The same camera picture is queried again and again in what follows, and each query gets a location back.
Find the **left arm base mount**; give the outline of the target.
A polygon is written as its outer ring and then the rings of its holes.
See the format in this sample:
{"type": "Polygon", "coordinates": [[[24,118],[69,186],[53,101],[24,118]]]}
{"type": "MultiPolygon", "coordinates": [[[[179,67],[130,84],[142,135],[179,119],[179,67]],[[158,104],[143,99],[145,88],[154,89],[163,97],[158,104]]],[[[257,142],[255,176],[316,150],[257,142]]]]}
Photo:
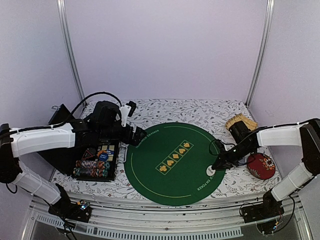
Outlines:
{"type": "Polygon", "coordinates": [[[85,200],[72,203],[65,189],[58,183],[55,185],[59,189],[60,199],[55,204],[50,204],[48,213],[62,219],[88,223],[92,214],[90,203],[85,200]]]}

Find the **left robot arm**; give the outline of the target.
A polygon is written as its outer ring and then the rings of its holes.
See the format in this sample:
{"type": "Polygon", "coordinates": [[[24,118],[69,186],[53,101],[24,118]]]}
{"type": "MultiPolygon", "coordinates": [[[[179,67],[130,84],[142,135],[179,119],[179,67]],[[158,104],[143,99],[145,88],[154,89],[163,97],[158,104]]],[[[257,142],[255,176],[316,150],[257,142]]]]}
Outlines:
{"type": "Polygon", "coordinates": [[[147,135],[140,127],[127,123],[137,105],[130,101],[118,106],[109,101],[99,101],[91,114],[83,119],[75,119],[73,113],[61,123],[10,128],[0,127],[0,181],[24,188],[51,205],[63,216],[74,213],[74,205],[58,187],[31,171],[19,162],[19,158],[30,153],[62,149],[96,147],[109,141],[119,141],[137,146],[147,135]]]}

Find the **white dealer button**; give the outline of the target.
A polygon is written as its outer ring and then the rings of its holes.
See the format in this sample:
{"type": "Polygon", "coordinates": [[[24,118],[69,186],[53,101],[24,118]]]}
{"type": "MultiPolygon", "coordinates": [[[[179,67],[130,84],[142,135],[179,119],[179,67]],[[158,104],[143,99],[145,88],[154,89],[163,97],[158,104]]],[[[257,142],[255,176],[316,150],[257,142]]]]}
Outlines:
{"type": "Polygon", "coordinates": [[[212,177],[214,176],[216,173],[216,170],[215,169],[212,169],[212,166],[208,166],[207,169],[206,169],[206,174],[209,176],[209,177],[212,177]]]}

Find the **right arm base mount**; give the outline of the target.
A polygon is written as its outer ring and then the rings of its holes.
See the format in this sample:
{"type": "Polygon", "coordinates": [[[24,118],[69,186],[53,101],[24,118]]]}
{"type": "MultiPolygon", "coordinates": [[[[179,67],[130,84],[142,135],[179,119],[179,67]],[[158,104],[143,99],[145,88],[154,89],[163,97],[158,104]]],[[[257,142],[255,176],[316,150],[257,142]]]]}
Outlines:
{"type": "Polygon", "coordinates": [[[267,191],[262,197],[262,203],[244,203],[239,214],[243,217],[245,223],[257,222],[272,218],[271,221],[266,221],[257,224],[257,229],[263,235],[274,234],[280,223],[276,217],[282,218],[285,213],[282,206],[282,201],[276,201],[271,190],[267,191]]]}

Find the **blue small blind button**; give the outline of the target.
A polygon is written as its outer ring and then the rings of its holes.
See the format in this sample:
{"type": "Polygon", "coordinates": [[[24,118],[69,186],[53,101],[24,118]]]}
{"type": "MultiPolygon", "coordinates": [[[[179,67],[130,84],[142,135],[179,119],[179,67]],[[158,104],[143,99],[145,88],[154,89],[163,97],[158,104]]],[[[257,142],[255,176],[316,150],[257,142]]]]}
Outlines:
{"type": "Polygon", "coordinates": [[[106,162],[109,159],[109,155],[106,152],[102,152],[98,154],[98,160],[101,162],[106,162]]]}

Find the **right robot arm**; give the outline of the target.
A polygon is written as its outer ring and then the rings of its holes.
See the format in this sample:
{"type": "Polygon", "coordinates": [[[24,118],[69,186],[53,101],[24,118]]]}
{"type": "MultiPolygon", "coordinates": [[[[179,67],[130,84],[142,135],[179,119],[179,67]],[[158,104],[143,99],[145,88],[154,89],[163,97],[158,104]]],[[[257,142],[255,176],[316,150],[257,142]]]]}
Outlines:
{"type": "Polygon", "coordinates": [[[269,218],[278,210],[283,199],[305,187],[320,173],[320,120],[308,119],[302,122],[258,127],[250,119],[239,114],[230,119],[226,129],[231,133],[235,145],[229,150],[215,139],[212,145],[218,152],[212,170],[226,170],[237,167],[240,160],[259,148],[271,148],[283,179],[263,195],[258,213],[269,218]]]}

